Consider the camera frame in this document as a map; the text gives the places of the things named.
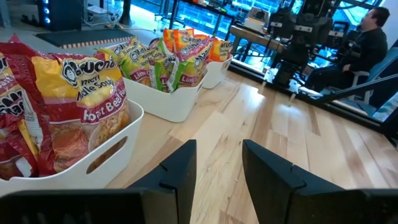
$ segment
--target wooden table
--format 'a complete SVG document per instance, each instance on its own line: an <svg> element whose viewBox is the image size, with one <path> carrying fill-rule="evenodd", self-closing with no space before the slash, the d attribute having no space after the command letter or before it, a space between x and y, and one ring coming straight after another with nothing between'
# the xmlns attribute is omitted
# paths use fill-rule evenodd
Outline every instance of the wooden table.
<svg viewBox="0 0 398 224"><path fill-rule="evenodd" d="M197 140L192 224L258 223L243 139L347 189L398 187L398 152L382 134L228 72L200 90L184 122L145 114L130 164L108 188L131 185L189 139Z"/></svg>
<svg viewBox="0 0 398 224"><path fill-rule="evenodd" d="M229 31L235 36L234 44L232 46L232 52L236 52L241 39L246 39L249 42L244 53L245 55L248 54L252 43L267 46L269 40L271 39L266 35L259 35L238 26L231 26L231 28L229 28ZM268 47L272 50L276 50L278 53L281 53L285 49L285 46L276 39L272 39Z"/></svg>

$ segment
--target black jacket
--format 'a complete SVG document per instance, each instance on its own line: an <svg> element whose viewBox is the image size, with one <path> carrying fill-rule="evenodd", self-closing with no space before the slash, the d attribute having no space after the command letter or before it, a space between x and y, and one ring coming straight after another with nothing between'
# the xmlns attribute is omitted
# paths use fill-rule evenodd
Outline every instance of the black jacket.
<svg viewBox="0 0 398 224"><path fill-rule="evenodd" d="M351 64L349 70L352 72L369 72L387 55L387 37L381 28L361 33L355 42L361 46L361 58L343 58L341 62L343 65Z"/></svg>

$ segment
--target man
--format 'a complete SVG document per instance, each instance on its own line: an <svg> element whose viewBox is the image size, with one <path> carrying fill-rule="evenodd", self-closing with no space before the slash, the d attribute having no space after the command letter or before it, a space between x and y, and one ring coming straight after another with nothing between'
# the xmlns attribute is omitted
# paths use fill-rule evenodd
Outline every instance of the man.
<svg viewBox="0 0 398 224"><path fill-rule="evenodd" d="M385 7L375 7L370 10L362 18L359 25L362 33L356 39L356 43L361 47L361 57L354 61L345 57L339 65L314 70L305 82L305 86L317 92L328 86L349 88L353 84L353 72L369 72L375 64L383 61L387 55L387 38L381 27L389 16L390 12Z"/></svg>

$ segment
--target snack bag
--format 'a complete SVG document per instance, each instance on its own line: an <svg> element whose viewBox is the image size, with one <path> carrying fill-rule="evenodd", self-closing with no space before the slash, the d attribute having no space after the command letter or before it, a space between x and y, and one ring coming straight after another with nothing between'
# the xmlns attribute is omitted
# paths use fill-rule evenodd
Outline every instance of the snack bag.
<svg viewBox="0 0 398 224"><path fill-rule="evenodd" d="M112 56L41 54L24 44L6 50L23 87L41 176L69 168L128 124L126 90Z"/></svg>
<svg viewBox="0 0 398 224"><path fill-rule="evenodd" d="M200 83L212 45L212 42L201 42L196 47L188 45L177 53L173 71L167 81L170 92L178 87L193 87Z"/></svg>
<svg viewBox="0 0 398 224"><path fill-rule="evenodd" d="M164 57L157 46L151 49L139 44L124 56L120 69L126 78L150 86L149 61Z"/></svg>
<svg viewBox="0 0 398 224"><path fill-rule="evenodd" d="M195 38L195 39L201 39L201 40L205 40L205 39L209 39L209 38L210 38L210 36L208 36L208 35L205 35L205 34L194 34L194 35L193 35L193 38Z"/></svg>
<svg viewBox="0 0 398 224"><path fill-rule="evenodd" d="M229 59L232 51L232 42L223 40L214 40L213 48L211 49L209 60L215 62L225 62Z"/></svg>
<svg viewBox="0 0 398 224"><path fill-rule="evenodd" d="M23 117L22 88L0 53L0 179L37 175L37 150L26 135Z"/></svg>
<svg viewBox="0 0 398 224"><path fill-rule="evenodd" d="M173 53L169 52L169 50L167 50L166 48L166 44L163 41L163 37L161 38L156 38L154 40L152 40L149 44L149 47L152 49L157 49L160 52L162 52L162 54L164 54L165 56L172 56Z"/></svg>
<svg viewBox="0 0 398 224"><path fill-rule="evenodd" d="M152 88L165 93L169 92L167 80L172 73L174 61L175 57L169 56L156 61L151 60L149 62L149 78Z"/></svg>
<svg viewBox="0 0 398 224"><path fill-rule="evenodd" d="M192 35L179 30L174 30L174 50L179 52L181 48L186 47L190 44L199 44L201 39L193 38Z"/></svg>
<svg viewBox="0 0 398 224"><path fill-rule="evenodd" d="M128 43L121 43L115 45L110 48L100 48L94 54L94 57L104 57L103 54L108 54L112 56L112 58L119 65L121 63L121 59L128 54L128 52L133 49L135 46L139 45L140 42L137 38L133 37Z"/></svg>
<svg viewBox="0 0 398 224"><path fill-rule="evenodd" d="M163 41L166 44L167 50L174 53L174 31L173 29L164 29L163 31ZM193 35L193 29L177 30L179 34L185 34L188 36Z"/></svg>

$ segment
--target floor mat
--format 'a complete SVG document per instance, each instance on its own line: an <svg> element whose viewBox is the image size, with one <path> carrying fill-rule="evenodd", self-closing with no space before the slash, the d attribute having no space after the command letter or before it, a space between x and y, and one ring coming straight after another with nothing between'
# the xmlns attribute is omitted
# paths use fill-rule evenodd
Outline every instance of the floor mat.
<svg viewBox="0 0 398 224"><path fill-rule="evenodd" d="M133 37L126 31L116 29L49 32L36 34L36 36L63 49L128 41Z"/></svg>

